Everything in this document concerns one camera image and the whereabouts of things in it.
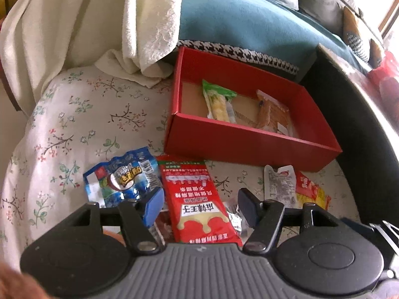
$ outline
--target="sausage package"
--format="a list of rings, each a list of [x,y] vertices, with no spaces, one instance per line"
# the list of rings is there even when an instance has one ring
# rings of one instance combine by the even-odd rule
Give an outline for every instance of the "sausage package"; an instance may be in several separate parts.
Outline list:
[[[208,118],[236,124],[231,100],[237,93],[225,87],[202,80],[203,95],[208,107]]]
[[[176,242],[242,246],[205,163],[168,155],[157,160]]]

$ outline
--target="red snack bag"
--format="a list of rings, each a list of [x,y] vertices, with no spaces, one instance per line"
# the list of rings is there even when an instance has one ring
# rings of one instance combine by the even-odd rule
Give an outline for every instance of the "red snack bag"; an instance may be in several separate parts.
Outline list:
[[[299,205],[302,207],[304,203],[315,203],[323,209],[328,210],[331,197],[318,184],[312,182],[301,172],[295,171],[295,175],[297,177],[295,193]]]
[[[242,246],[205,163],[168,155],[157,160],[175,240]]]
[[[314,184],[300,171],[295,171],[295,176],[297,177],[297,187],[295,192],[316,200],[318,185]]]

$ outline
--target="teal blanket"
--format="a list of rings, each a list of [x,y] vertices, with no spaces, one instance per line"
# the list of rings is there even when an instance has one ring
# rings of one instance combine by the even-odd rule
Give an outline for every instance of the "teal blanket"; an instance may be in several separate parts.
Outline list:
[[[183,0],[179,39],[250,49],[298,67],[321,43],[360,69],[338,36],[273,0]]]

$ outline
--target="red cardboard box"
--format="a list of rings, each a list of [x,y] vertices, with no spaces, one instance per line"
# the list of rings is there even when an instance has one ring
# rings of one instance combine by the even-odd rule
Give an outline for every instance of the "red cardboard box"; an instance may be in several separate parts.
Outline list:
[[[232,105],[238,124],[207,118],[203,79],[237,92]],[[253,128],[259,111],[257,89],[288,106],[297,138]],[[291,164],[297,170],[317,172],[342,150],[301,85],[238,61],[181,47],[165,152],[258,166]]]

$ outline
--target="snack package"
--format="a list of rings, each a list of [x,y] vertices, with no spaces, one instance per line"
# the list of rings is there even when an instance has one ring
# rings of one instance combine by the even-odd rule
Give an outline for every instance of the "snack package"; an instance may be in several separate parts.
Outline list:
[[[230,222],[236,231],[238,236],[241,236],[242,232],[242,219],[237,213],[237,201],[235,199],[229,199],[228,201],[224,201],[223,205],[225,206],[225,209],[227,211],[227,214],[229,216]]]
[[[316,183],[312,182],[301,172],[297,172],[297,200],[300,207],[304,203],[315,203],[316,205],[328,210],[331,197],[326,195],[324,190]]]
[[[270,95],[257,90],[261,102],[256,128],[286,136],[293,135],[289,109]]]
[[[238,205],[237,205],[236,215],[238,215],[238,217],[240,217],[240,219],[241,219],[240,238],[241,238],[241,241],[243,242],[243,244],[245,244],[246,241],[248,240],[248,238],[252,235],[253,229],[248,225],[248,222],[247,222],[246,218],[244,217],[244,214],[238,207]]]
[[[309,180],[300,171],[295,171],[295,176],[297,177],[297,188],[295,192],[312,200],[316,200],[318,185]]]
[[[203,95],[208,107],[208,118],[235,124],[235,115],[231,100],[237,93],[216,84],[202,80]]]
[[[139,200],[162,187],[158,163],[147,147],[101,162],[85,172],[83,179],[89,201],[101,208],[115,207],[125,199]]]
[[[170,221],[169,210],[161,210],[158,217],[155,219],[155,224],[159,233],[162,236],[164,244],[175,243],[172,231],[172,222]]]
[[[237,243],[217,189],[202,161],[159,156],[173,234],[182,243]]]
[[[292,165],[280,167],[277,172],[265,166],[265,199],[280,201],[288,208],[301,208],[295,195],[297,180]]]

